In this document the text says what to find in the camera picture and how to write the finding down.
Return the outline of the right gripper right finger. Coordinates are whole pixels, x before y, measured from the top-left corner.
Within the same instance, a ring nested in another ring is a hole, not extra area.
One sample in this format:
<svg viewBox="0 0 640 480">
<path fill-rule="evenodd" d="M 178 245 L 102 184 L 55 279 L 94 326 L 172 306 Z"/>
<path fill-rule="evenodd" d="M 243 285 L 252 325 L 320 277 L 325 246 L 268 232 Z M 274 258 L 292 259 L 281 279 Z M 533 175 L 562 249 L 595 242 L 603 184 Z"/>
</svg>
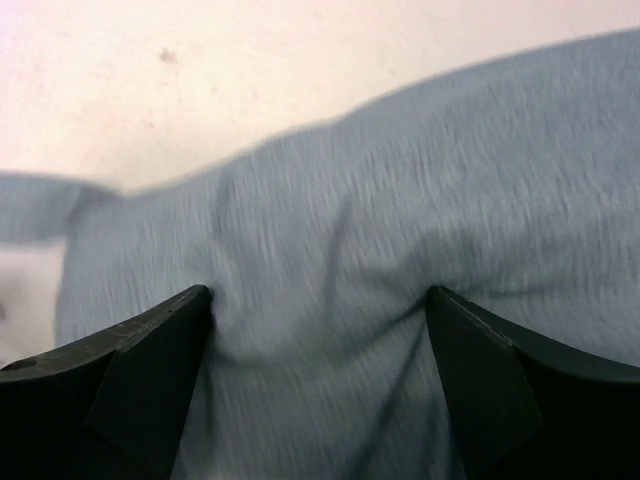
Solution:
<svg viewBox="0 0 640 480">
<path fill-rule="evenodd" d="M 429 337 L 469 479 L 636 479 L 639 370 L 441 287 Z"/>
</svg>

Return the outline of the striped blue beige pillowcase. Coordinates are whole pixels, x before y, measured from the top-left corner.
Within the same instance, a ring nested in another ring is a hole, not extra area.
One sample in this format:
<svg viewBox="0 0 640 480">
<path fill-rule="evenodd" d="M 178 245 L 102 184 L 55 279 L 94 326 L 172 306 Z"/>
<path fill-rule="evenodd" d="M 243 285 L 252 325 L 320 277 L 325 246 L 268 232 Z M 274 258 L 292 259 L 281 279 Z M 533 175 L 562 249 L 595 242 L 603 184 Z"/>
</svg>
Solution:
<svg viewBox="0 0 640 480">
<path fill-rule="evenodd" d="M 213 291 L 175 478 L 459 479 L 428 288 L 639 360 L 639 34 L 433 78 L 133 196 L 3 175 L 2 247 L 51 242 L 57 344 Z"/>
</svg>

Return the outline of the white pillow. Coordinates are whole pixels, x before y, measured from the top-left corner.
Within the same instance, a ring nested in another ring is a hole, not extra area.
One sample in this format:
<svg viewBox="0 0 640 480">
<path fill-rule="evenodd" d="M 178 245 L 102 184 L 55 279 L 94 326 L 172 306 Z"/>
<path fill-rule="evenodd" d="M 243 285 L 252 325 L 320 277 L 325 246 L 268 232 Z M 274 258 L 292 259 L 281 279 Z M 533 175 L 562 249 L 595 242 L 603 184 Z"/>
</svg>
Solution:
<svg viewBox="0 0 640 480">
<path fill-rule="evenodd" d="M 53 348 L 66 242 L 1 245 L 1 364 Z"/>
</svg>

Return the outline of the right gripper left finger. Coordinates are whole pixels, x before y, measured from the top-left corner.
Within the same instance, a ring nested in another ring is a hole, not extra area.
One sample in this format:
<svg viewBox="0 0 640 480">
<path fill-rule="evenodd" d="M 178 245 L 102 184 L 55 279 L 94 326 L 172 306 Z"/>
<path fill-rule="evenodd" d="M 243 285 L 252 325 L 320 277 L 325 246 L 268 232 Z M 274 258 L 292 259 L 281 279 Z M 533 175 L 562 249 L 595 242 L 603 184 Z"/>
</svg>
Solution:
<svg viewBox="0 0 640 480">
<path fill-rule="evenodd" d="M 168 479 L 213 325 L 193 286 L 1 370 L 4 479 Z"/>
</svg>

